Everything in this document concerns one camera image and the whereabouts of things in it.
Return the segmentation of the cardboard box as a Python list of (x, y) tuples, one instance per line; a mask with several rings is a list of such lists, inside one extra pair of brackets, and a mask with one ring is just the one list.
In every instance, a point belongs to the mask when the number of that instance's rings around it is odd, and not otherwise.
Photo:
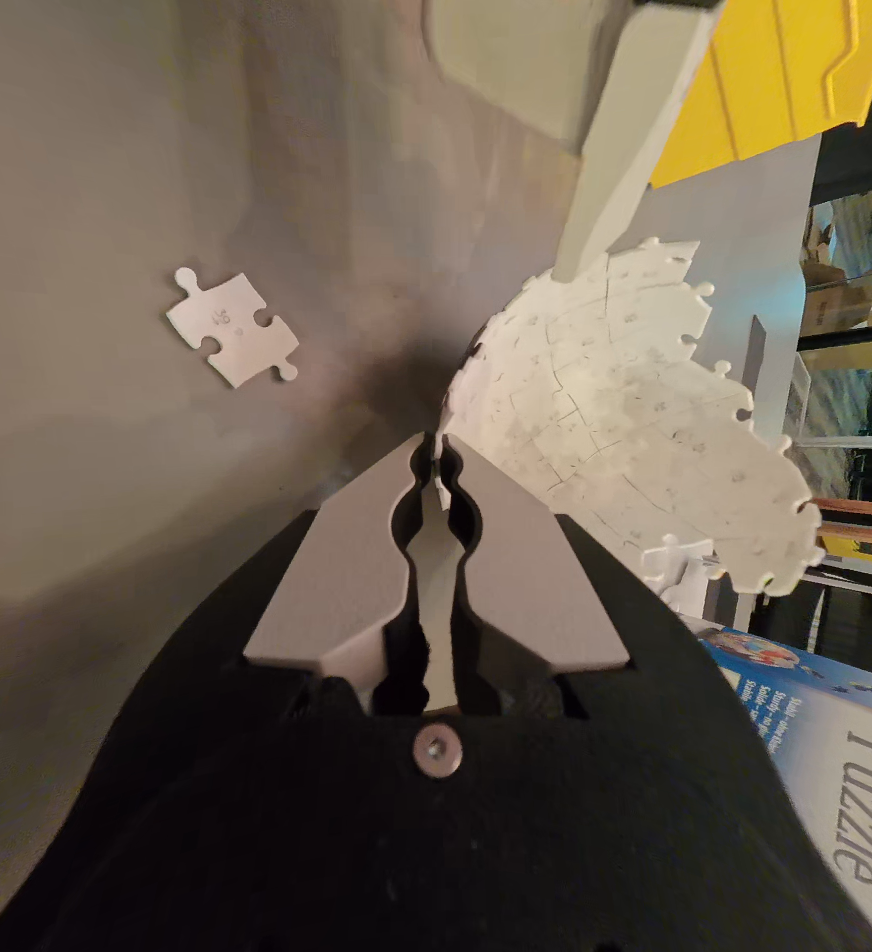
[(801, 264), (806, 283), (799, 351), (872, 342), (872, 268), (849, 277), (819, 261)]

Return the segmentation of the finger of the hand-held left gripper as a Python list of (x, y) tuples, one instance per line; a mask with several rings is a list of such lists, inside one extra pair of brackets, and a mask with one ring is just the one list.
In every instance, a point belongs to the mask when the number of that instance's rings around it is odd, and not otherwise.
[(644, 2), (628, 18), (581, 149), (555, 282), (572, 282), (630, 226), (723, 5)]
[(625, 1), (428, 1), (422, 17), (446, 79), (579, 154), (632, 14)]

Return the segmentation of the white puzzle piece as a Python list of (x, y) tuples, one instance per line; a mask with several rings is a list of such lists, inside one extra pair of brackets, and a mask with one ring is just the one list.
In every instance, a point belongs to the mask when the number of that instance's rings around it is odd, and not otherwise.
[(192, 268), (177, 268), (173, 279), (185, 297), (167, 312), (168, 321), (193, 350), (205, 339), (219, 350), (207, 363), (230, 387), (237, 388), (260, 373), (274, 369), (285, 382), (298, 376), (290, 357), (299, 348), (294, 331), (279, 316), (266, 326), (256, 315), (267, 303), (250, 279), (239, 273), (210, 289), (202, 289)]

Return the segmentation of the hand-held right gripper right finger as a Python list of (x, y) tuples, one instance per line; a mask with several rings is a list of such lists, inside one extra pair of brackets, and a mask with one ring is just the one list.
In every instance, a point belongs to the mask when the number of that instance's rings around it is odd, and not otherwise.
[(450, 634), (458, 706), (470, 716), (561, 716), (561, 680), (619, 671), (630, 654), (556, 516), (460, 437), (439, 474), (463, 548)]

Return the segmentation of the wooden shelf board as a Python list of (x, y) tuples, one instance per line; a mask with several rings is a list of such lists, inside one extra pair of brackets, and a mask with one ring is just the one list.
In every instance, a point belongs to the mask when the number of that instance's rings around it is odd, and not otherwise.
[(818, 535), (872, 544), (872, 502), (814, 498), (821, 514)]

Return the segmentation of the white partly built puzzle ball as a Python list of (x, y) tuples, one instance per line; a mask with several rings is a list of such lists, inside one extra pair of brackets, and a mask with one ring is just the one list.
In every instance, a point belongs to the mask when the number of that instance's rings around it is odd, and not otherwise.
[(790, 594), (821, 563), (822, 517), (799, 469), (754, 432), (730, 364), (693, 359), (714, 286), (699, 241), (652, 236), (569, 282), (527, 278), (445, 394), (439, 434), (570, 516), (644, 581), (659, 553), (709, 545), (739, 593)]

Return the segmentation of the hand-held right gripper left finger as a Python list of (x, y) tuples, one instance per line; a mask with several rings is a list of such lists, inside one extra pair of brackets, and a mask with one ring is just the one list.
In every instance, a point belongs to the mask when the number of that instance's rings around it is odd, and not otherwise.
[(430, 648), (408, 552), (422, 528), (432, 437), (407, 439), (317, 510), (243, 655), (347, 682), (364, 709), (421, 714)]

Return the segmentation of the yellow plastic bin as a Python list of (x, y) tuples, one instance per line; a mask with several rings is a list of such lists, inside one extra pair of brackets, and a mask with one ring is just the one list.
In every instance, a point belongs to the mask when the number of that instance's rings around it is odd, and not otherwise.
[(872, 1), (728, 1), (651, 175), (659, 189), (872, 108)]

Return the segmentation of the blue puzzle box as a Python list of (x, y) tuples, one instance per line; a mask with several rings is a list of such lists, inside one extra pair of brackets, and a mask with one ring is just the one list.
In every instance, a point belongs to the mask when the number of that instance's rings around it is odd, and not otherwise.
[(689, 616), (802, 825), (872, 922), (872, 673)]

